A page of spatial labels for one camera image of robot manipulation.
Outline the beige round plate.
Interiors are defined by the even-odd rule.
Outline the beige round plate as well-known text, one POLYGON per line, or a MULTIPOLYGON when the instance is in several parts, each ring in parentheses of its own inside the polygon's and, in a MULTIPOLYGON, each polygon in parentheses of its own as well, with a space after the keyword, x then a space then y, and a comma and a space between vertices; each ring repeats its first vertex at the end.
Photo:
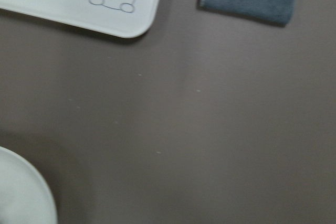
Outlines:
POLYGON ((1 223, 57 223, 51 190, 26 159, 1 147, 1 223))

